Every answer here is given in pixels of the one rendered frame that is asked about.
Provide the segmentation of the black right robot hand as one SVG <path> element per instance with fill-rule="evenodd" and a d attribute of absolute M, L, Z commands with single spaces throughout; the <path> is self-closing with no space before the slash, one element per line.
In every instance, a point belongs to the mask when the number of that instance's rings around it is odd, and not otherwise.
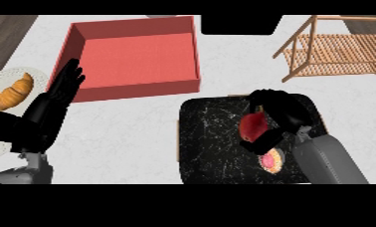
<path fill-rule="evenodd" d="M 296 133 L 302 126 L 312 126 L 309 112 L 286 91 L 256 90 L 247 96 L 249 113 L 264 112 L 267 131 L 255 140 L 240 145 L 256 155 L 264 155 L 283 140 L 286 132 Z"/>

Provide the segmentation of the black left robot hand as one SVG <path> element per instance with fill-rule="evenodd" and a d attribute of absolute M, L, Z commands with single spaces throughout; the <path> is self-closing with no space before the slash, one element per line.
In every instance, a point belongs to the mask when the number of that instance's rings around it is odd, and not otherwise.
<path fill-rule="evenodd" d="M 11 152 L 44 153 L 54 143 L 67 106 L 85 80 L 79 60 L 70 59 L 48 91 L 38 95 L 14 125 Z"/>

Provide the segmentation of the red pear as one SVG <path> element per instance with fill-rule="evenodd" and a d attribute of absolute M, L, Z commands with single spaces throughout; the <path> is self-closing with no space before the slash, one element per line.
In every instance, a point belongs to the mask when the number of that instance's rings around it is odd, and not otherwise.
<path fill-rule="evenodd" d="M 264 112 L 246 114 L 239 122 L 239 135 L 244 141 L 255 142 L 267 131 Z"/>

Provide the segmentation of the black marble tray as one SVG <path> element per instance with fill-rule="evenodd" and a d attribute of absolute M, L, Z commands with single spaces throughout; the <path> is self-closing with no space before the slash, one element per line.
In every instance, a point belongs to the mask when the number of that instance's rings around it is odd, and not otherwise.
<path fill-rule="evenodd" d="M 292 156 L 295 137 L 283 134 L 275 146 L 283 164 L 275 174 L 239 145 L 237 125 L 249 113 L 243 97 L 187 100 L 180 109 L 180 173 L 184 184 L 290 184 L 308 179 Z"/>

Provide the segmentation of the wooden tiered shelf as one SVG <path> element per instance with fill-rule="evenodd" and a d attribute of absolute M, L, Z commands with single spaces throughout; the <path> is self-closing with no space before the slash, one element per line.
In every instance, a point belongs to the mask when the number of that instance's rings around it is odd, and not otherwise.
<path fill-rule="evenodd" d="M 376 34 L 318 34 L 318 21 L 376 22 L 370 16 L 311 15 L 272 54 L 295 77 L 376 75 Z"/>

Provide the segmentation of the golden croissant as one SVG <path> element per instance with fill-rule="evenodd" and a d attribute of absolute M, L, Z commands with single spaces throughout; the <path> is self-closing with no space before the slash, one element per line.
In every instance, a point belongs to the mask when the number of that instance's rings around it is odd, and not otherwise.
<path fill-rule="evenodd" d="M 0 92 L 0 111 L 14 108 L 28 98 L 34 89 L 32 76 L 25 73 L 23 77 Z"/>

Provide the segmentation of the white plate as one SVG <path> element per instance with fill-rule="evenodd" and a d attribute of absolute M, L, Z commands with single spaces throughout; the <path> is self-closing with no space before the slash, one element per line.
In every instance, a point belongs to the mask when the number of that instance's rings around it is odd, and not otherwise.
<path fill-rule="evenodd" d="M 45 91 L 48 82 L 47 75 L 37 69 L 29 67 L 14 67 L 4 69 L 0 72 L 0 92 L 13 85 L 13 83 L 23 78 L 23 74 L 28 73 L 34 79 L 34 88 L 25 99 L 25 101 L 14 107 L 6 110 L 6 113 L 20 116 L 35 100 L 37 96 Z"/>

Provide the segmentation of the pink halved fruit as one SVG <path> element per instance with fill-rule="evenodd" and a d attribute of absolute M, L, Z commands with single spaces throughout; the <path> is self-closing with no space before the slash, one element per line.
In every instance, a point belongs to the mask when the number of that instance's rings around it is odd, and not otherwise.
<path fill-rule="evenodd" d="M 283 152 L 278 148 L 272 148 L 265 155 L 258 157 L 258 163 L 264 171 L 275 174 L 281 170 L 284 161 Z"/>

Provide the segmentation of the red square box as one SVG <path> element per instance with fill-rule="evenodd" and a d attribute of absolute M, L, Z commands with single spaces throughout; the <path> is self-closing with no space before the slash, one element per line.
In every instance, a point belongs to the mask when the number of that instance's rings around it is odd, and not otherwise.
<path fill-rule="evenodd" d="M 76 103 L 196 93 L 199 60 L 191 16 L 76 22 L 54 72 L 79 60 Z"/>

